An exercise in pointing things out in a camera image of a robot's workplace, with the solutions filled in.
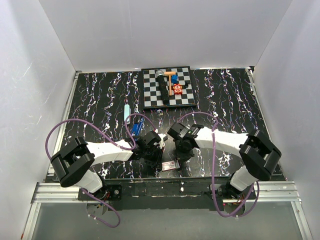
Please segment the blue black stapler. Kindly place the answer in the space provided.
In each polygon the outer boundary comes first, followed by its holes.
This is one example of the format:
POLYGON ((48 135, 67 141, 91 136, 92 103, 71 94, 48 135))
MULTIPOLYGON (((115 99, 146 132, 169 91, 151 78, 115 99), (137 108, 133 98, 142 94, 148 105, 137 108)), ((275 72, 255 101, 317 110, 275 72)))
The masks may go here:
POLYGON ((140 135, 140 132, 141 132, 142 127, 144 125, 144 121, 145 121, 145 118, 143 116, 141 116, 139 118, 139 120, 134 123, 132 131, 131 131, 132 136, 139 136, 140 135))

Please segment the red white staple box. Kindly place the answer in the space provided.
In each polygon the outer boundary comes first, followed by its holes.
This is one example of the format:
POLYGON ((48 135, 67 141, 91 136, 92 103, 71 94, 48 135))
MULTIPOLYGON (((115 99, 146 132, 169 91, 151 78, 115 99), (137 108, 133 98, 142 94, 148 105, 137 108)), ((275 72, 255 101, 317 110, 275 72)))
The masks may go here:
POLYGON ((167 161, 162 163, 162 171, 170 171, 170 170, 176 170, 180 168, 180 164, 178 161, 167 161))

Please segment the light blue stapler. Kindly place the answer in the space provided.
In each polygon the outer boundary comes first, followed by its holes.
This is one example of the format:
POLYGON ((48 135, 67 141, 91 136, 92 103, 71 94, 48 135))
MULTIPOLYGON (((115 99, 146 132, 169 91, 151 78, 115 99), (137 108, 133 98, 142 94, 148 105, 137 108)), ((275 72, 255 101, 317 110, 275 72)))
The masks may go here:
POLYGON ((129 104, 124 105, 124 122, 129 125, 131 122, 131 108, 129 104))

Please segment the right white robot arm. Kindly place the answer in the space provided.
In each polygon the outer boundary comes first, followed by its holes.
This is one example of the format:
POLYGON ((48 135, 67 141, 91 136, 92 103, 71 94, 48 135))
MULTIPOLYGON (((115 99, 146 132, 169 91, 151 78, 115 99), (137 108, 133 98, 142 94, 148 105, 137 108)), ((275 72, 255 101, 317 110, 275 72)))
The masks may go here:
POLYGON ((193 157, 193 149, 216 149, 242 159, 244 166, 231 175, 218 194, 237 199, 256 181, 269 181, 282 156, 281 151, 260 130, 230 133, 200 124, 190 128, 174 123, 167 134, 174 139, 177 160, 193 157))

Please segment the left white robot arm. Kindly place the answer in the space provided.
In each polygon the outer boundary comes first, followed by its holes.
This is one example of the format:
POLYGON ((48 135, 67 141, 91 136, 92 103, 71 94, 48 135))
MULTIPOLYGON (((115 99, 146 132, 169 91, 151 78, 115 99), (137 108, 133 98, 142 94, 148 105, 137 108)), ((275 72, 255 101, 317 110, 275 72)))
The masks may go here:
POLYGON ((90 170, 94 165, 108 162, 144 160, 153 168, 160 168, 164 143, 168 136, 149 131, 144 136, 134 136, 136 147, 121 149, 111 142, 86 142, 76 137, 50 158, 61 187, 78 186, 86 189, 95 200, 106 196, 102 178, 90 170))

